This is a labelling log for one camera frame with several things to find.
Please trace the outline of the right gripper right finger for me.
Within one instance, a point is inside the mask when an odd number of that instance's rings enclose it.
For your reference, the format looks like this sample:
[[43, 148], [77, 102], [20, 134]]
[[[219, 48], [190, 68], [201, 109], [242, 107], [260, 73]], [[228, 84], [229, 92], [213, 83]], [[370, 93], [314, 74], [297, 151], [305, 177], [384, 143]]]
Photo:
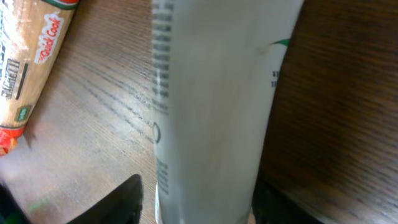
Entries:
[[256, 224], [323, 224], [260, 178], [252, 196], [252, 212]]

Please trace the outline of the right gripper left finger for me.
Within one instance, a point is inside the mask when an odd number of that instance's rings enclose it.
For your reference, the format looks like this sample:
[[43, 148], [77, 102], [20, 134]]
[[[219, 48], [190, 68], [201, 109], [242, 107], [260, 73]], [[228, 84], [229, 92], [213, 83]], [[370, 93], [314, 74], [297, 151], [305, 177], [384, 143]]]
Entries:
[[139, 224], [143, 196], [141, 176], [134, 174], [68, 224]]

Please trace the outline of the white tube gold cap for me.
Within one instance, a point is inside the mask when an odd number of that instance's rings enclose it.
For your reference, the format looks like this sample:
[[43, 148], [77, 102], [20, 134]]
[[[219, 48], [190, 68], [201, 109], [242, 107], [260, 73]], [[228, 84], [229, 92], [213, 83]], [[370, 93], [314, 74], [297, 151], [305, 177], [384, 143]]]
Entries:
[[302, 0], [152, 2], [158, 223], [246, 223]]

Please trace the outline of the orange spaghetti pack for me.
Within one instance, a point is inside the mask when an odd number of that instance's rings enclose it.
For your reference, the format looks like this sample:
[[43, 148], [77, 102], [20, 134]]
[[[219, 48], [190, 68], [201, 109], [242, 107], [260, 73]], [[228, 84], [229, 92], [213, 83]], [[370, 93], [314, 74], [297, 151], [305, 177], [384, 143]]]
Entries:
[[1, 155], [23, 135], [79, 0], [1, 0]]

